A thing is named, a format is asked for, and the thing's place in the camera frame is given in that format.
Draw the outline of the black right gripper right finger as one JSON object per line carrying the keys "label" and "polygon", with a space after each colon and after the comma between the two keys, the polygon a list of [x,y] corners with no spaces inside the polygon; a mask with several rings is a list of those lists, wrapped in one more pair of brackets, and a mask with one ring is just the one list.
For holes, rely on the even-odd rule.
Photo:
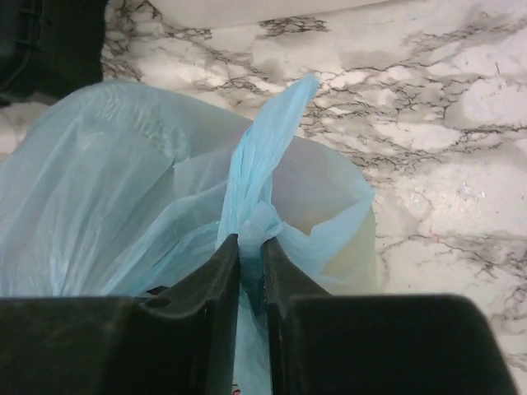
{"label": "black right gripper right finger", "polygon": [[275,394],[514,394],[486,318],[457,295],[335,296],[261,249]]}

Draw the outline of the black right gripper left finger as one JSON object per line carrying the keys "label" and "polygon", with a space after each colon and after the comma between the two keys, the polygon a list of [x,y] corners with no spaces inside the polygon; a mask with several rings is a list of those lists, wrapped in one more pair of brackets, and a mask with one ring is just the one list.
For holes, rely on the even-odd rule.
{"label": "black right gripper left finger", "polygon": [[4,394],[228,394],[240,260],[230,235],[148,298],[4,298]]}

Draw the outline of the blue printed plastic bag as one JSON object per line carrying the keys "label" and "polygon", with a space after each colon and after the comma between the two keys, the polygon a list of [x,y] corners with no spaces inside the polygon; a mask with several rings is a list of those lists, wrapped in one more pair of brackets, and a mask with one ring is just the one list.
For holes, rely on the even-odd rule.
{"label": "blue printed plastic bag", "polygon": [[261,245],[331,290],[369,280],[345,258],[371,213],[361,171],[296,131],[319,83],[301,78],[253,120],[128,81],[48,108],[1,164],[4,296],[139,295],[239,237],[234,376],[271,391]]}

